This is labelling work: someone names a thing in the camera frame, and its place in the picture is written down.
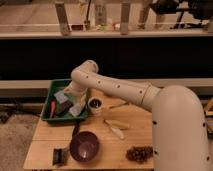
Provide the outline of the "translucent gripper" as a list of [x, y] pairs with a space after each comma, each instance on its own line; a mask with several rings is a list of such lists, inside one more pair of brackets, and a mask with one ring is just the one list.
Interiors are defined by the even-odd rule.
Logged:
[[75, 103], [79, 104], [81, 107], [85, 106], [85, 99], [87, 95], [87, 89], [77, 83], [70, 83], [64, 88], [64, 93], [72, 95], [75, 99]]

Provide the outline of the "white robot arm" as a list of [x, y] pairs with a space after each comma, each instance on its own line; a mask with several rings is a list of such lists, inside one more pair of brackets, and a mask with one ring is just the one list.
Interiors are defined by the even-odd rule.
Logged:
[[189, 88], [158, 88], [100, 75], [93, 60], [71, 72], [67, 93], [82, 96], [94, 88], [152, 113], [154, 171], [210, 171], [207, 124], [201, 101]]

